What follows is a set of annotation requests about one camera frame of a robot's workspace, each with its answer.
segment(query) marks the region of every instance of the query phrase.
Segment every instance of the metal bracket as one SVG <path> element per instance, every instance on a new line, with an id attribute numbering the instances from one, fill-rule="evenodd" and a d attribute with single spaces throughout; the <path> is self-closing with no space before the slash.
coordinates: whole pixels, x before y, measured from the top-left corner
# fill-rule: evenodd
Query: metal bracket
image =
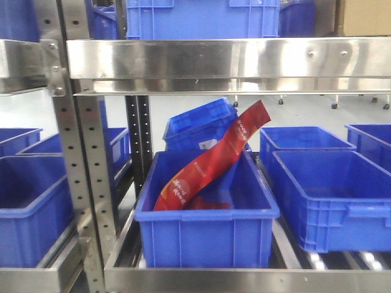
<path id="1" fill-rule="evenodd" d="M 65 96 L 65 77 L 67 69 L 61 66 L 58 42 L 41 40 L 43 62 L 51 96 Z"/>

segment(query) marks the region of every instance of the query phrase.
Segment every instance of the shelving rack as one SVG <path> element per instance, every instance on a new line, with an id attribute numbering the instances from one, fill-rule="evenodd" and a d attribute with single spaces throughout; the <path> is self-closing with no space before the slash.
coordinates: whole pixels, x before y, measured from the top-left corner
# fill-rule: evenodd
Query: shelving rack
<path id="1" fill-rule="evenodd" d="M 390 93 L 389 48 L 391 38 L 385 37 L 75 40 L 68 42 L 68 55 L 71 79 L 88 79 L 92 85 L 75 96 L 98 101 L 101 95 Z M 81 62 L 87 57 L 94 63 Z M 139 116 L 148 113 L 139 112 Z M 99 121 L 87 122 L 88 127 L 99 127 Z M 144 138 L 148 145 L 143 124 L 134 126 L 139 131 L 132 135 Z M 87 156 L 96 152 L 86 151 Z M 133 216 L 131 213 L 105 265 L 108 291 L 371 293 L 391 288 L 388 253 L 305 253 L 294 244 L 283 220 L 274 227 L 272 269 L 142 268 L 139 226 Z"/>
<path id="2" fill-rule="evenodd" d="M 115 3 L 124 12 L 122 2 Z M 0 292 L 68 291 L 81 260 L 94 293 L 389 292 L 389 253 L 308 254 L 283 219 L 274 227 L 270 269 L 145 268 L 134 210 L 119 222 L 100 101 L 125 96 L 134 176 L 121 189 L 134 181 L 138 194 L 153 157 L 148 95 L 390 94 L 391 38 L 77 40 L 90 38 L 84 0 L 35 6 L 41 43 L 0 41 L 1 95 L 51 91 L 78 235 L 57 243 L 65 248 L 51 267 L 1 268 Z"/>

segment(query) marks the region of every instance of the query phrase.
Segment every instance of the screw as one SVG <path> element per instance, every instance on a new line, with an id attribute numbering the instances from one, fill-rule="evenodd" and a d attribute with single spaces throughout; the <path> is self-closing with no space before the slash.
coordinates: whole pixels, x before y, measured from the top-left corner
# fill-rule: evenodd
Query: screw
<path id="1" fill-rule="evenodd" d="M 63 88 L 62 87 L 56 87 L 56 89 L 54 90 L 54 94 L 56 95 L 56 96 L 61 96 L 61 95 L 63 95 L 64 93 L 63 93 Z"/>

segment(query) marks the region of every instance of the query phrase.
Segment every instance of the white floor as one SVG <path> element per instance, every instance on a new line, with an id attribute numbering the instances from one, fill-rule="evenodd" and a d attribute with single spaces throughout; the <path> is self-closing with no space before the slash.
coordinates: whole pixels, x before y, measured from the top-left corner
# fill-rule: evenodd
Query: white floor
<path id="1" fill-rule="evenodd" d="M 333 96 L 286 96 L 284 105 L 278 105 L 279 96 L 239 96 L 238 112 L 241 113 L 258 99 L 262 99 L 272 121 L 267 126 L 321 125 L 336 135 L 346 138 L 348 123 L 391 123 L 391 110 L 382 107 L 384 95 L 376 95 L 377 103 L 371 103 L 374 95 L 340 97 L 338 109 L 331 109 Z M 193 107 L 212 101 L 218 96 L 151 96 L 153 150 L 164 150 L 162 140 L 167 120 Z M 110 127 L 126 127 L 125 99 L 121 96 L 106 97 Z M 11 97 L 0 97 L 0 128 L 43 128 L 42 137 L 57 132 L 51 98 L 45 91 Z M 259 134 L 250 140 L 254 151 L 259 150 Z"/>

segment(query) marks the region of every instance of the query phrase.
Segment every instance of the cardboard box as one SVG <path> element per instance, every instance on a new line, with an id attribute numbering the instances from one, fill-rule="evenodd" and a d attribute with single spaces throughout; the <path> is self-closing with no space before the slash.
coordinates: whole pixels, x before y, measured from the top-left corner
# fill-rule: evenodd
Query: cardboard box
<path id="1" fill-rule="evenodd" d="M 341 36 L 391 35 L 391 0 L 339 0 L 338 34 Z"/>

